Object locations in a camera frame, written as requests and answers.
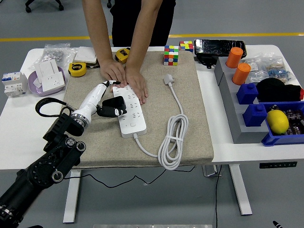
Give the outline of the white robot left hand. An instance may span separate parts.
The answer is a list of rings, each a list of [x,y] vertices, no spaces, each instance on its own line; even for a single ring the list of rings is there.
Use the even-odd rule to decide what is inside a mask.
[[[106,105],[99,106],[101,98],[104,96],[110,85],[118,85],[120,82],[108,80],[98,84],[84,99],[79,109],[74,111],[71,116],[82,116],[89,119],[93,114],[97,113],[101,117],[118,117],[126,114],[126,105],[121,96],[105,100]]]

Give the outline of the person's left hand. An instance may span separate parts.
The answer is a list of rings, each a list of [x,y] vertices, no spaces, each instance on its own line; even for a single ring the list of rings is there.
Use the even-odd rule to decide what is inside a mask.
[[[140,70],[127,66],[125,68],[125,72],[126,81],[132,87],[133,91],[138,97],[140,105],[145,104],[148,97],[148,88],[144,77],[140,73]]]

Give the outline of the person's right hand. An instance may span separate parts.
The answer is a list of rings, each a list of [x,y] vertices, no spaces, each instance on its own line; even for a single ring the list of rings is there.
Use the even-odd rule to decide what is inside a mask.
[[[117,85],[118,87],[124,88],[127,86],[126,73],[121,63],[112,58],[105,58],[99,60],[99,65],[103,78],[120,82],[120,84]]]

